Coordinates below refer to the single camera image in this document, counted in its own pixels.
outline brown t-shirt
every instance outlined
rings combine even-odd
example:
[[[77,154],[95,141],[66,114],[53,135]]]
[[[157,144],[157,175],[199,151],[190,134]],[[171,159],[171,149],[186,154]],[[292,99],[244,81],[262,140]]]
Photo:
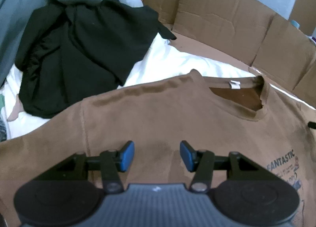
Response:
[[[229,81],[239,81],[240,90]],[[299,106],[262,77],[211,78],[197,71],[86,98],[39,129],[0,144],[0,212],[19,221],[13,195],[21,184],[77,151],[88,156],[135,142],[127,183],[190,183],[181,140],[216,155],[239,151],[293,185],[296,226],[316,225],[316,149]],[[92,180],[98,183],[100,175]],[[214,174],[213,186],[225,179]]]

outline black clothing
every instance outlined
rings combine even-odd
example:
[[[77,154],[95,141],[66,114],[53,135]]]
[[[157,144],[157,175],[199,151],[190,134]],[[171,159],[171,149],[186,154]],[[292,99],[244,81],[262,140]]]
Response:
[[[51,118],[86,97],[124,85],[158,32],[176,38],[151,8],[118,0],[34,10],[15,60],[23,71],[24,110]]]

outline cardboard box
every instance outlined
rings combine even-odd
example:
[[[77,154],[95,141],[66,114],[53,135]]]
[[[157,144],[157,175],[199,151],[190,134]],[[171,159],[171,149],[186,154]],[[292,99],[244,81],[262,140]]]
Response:
[[[173,26],[180,51],[259,69],[316,107],[316,47],[257,0],[143,0]]]
[[[275,14],[257,0],[180,0],[173,30],[251,65]]]
[[[314,43],[276,14],[252,66],[293,91],[315,59]]]

